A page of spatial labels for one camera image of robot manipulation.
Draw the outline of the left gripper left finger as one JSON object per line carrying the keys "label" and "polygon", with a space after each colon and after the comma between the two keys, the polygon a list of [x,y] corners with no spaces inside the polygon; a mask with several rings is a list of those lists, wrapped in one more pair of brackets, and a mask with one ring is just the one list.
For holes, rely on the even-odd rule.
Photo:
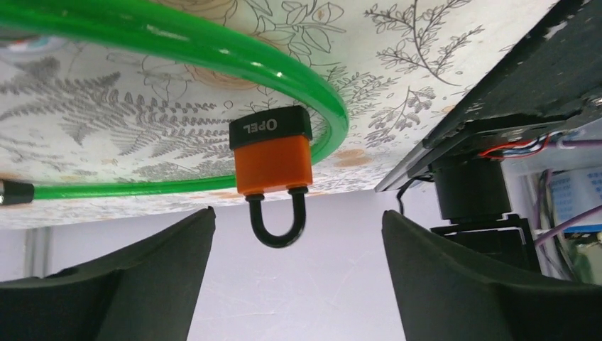
{"label": "left gripper left finger", "polygon": [[2,282],[1,339],[186,340],[215,219],[208,207],[56,274]]}

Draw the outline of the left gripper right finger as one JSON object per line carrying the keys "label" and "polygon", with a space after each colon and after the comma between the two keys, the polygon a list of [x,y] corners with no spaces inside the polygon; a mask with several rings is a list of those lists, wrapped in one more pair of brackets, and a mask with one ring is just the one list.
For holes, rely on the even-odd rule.
{"label": "left gripper right finger", "polygon": [[601,287],[520,269],[399,212],[382,238],[406,340],[600,340]]}

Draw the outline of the orange black padlock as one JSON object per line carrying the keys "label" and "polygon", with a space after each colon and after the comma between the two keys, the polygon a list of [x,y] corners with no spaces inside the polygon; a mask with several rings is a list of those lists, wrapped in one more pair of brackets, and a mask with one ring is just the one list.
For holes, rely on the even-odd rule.
{"label": "orange black padlock", "polygon": [[[311,140],[310,116],[301,106],[268,109],[229,123],[236,189],[248,203],[253,233],[267,247],[288,247],[305,228],[305,195],[313,182]],[[262,202],[267,193],[279,191],[292,198],[293,219],[285,234],[274,235],[264,224]]]}

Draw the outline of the green cable lock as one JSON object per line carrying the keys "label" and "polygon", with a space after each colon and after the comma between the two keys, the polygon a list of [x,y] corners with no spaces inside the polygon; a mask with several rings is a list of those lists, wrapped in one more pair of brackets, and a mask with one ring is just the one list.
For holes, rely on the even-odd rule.
{"label": "green cable lock", "polygon": [[349,115],[309,67],[248,36],[148,1],[2,1],[4,25],[115,45],[207,67],[277,90],[313,108],[327,126],[312,146],[317,163],[346,138]]}

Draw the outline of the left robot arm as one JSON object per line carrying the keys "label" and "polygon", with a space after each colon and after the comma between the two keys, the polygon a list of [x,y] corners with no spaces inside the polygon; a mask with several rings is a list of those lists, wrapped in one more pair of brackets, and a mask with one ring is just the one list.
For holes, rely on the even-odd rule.
{"label": "left robot arm", "polygon": [[[387,210],[382,238],[407,340],[600,340],[601,287],[543,276],[499,163],[433,163],[448,227]],[[213,208],[45,278],[1,284],[2,340],[185,340]]]}

